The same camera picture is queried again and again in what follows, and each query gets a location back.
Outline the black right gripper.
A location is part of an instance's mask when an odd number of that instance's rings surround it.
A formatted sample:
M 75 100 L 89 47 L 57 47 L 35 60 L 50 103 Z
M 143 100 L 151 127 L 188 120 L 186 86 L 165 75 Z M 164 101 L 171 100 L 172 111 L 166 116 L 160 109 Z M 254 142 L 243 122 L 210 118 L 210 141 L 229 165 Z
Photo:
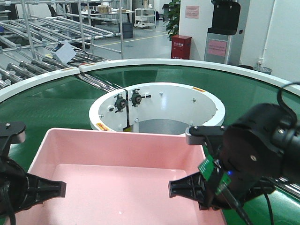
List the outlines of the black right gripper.
M 227 128 L 188 127 L 185 139 L 231 171 L 228 188 L 239 201 L 246 200 L 261 177 L 300 181 L 300 123 L 292 122 L 279 105 L 255 105 Z

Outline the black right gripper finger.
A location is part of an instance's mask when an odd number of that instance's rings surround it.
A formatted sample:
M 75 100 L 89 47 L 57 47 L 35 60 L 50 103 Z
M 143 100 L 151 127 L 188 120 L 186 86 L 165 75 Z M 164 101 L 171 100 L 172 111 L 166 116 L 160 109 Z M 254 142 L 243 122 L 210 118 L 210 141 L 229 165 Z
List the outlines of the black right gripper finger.
M 198 202 L 200 210 L 208 210 L 206 180 L 200 172 L 193 173 L 179 180 L 169 181 L 169 197 L 181 196 Z

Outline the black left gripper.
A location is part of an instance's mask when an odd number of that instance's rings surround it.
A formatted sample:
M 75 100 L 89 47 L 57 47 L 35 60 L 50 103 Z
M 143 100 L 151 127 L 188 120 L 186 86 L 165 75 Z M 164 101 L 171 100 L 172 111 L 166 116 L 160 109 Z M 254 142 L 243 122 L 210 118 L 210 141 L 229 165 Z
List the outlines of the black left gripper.
M 65 182 L 26 173 L 18 163 L 8 158 L 10 145 L 25 141 L 25 129 L 26 125 L 22 121 L 0 124 L 0 186 L 7 186 L 0 196 L 8 198 L 6 201 L 0 201 L 1 217 L 8 216 L 8 206 L 17 213 L 49 199 L 66 195 Z

